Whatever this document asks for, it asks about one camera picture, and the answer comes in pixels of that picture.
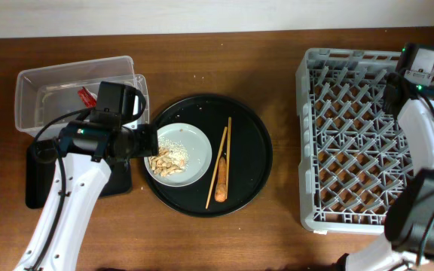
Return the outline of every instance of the white bowl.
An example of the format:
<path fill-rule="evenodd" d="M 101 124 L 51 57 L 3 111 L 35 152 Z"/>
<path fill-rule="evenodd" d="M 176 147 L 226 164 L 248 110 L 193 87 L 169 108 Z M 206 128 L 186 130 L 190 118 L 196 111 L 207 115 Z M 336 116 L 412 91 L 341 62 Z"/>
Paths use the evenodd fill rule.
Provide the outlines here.
<path fill-rule="evenodd" d="M 173 123 L 161 127 L 157 136 L 182 144 L 187 149 L 188 162 L 183 172 L 162 177 L 154 174 L 148 157 L 145 157 L 145 167 L 156 181 L 171 187 L 182 187 L 193 184 L 205 174 L 212 160 L 212 147 L 209 139 L 197 127 L 186 123 Z"/>

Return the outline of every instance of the chopsticks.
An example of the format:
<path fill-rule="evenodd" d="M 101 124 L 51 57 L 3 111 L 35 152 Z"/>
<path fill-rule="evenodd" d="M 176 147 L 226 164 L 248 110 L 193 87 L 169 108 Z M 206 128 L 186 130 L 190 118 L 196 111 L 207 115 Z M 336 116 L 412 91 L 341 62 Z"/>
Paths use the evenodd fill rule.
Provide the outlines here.
<path fill-rule="evenodd" d="M 225 135 L 227 135 L 227 127 L 224 128 L 222 140 L 220 141 L 219 153 L 217 154 L 217 160 L 215 161 L 214 173 L 212 174 L 212 182 L 210 183 L 209 196 L 207 197 L 207 204 L 205 205 L 205 209 L 209 208 L 210 197 L 212 196 L 212 189 L 215 182 L 215 175 L 217 174 L 217 168 L 219 167 L 219 158 L 222 155 L 222 148 L 224 148 Z"/>
<path fill-rule="evenodd" d="M 229 117 L 229 125 L 227 130 L 227 153 L 226 153 L 226 161 L 227 161 L 227 172 L 225 174 L 225 199 L 227 199 L 227 196 L 229 194 L 229 165 L 231 164 L 231 130 L 232 130 L 232 117 Z"/>

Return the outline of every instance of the dish rack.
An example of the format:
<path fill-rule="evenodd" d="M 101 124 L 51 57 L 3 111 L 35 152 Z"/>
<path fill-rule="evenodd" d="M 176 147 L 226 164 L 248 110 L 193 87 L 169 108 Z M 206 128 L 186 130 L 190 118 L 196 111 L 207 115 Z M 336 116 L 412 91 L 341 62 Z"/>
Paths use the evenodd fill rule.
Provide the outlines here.
<path fill-rule="evenodd" d="M 412 179 L 408 144 L 385 114 L 400 53 L 309 49 L 296 72 L 301 223 L 315 233 L 381 234 Z"/>

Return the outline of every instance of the wooden tabletop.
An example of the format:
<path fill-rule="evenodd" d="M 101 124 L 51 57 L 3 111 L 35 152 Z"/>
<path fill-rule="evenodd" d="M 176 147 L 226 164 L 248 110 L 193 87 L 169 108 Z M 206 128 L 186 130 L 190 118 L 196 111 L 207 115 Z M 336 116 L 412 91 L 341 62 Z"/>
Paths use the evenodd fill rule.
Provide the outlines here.
<path fill-rule="evenodd" d="M 131 56 L 147 79 L 152 117 L 180 97 L 219 93 L 252 108 L 272 139 L 267 185 L 248 206 L 220 218 L 192 218 L 166 207 L 145 183 L 141 161 L 132 161 L 133 191 L 98 200 L 78 270 L 308 270 L 375 237 L 322 236 L 300 225 L 298 65 L 310 47 L 397 51 L 407 41 L 434 45 L 434 28 L 0 39 L 0 270 L 15 267 L 41 214 L 24 202 L 32 137 L 14 128 L 18 72 Z"/>

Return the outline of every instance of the transparent container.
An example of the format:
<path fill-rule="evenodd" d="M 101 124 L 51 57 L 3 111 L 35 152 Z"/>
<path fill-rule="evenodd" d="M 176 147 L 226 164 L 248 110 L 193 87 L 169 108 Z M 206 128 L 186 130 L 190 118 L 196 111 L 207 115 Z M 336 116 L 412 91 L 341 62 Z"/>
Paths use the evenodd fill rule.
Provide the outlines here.
<path fill-rule="evenodd" d="M 127 84 L 142 91 L 147 100 L 144 114 L 125 126 L 135 129 L 137 124 L 148 123 L 150 101 L 145 78 L 134 74 L 131 57 L 118 56 L 20 72 L 14 97 L 16 129 L 33 137 L 36 136 L 39 130 L 53 119 L 85 108 L 78 91 L 86 87 L 90 92 L 98 95 L 101 81 Z M 58 136 L 60 130 L 75 118 L 76 116 L 72 116 L 55 123 L 41 135 L 40 139 Z"/>

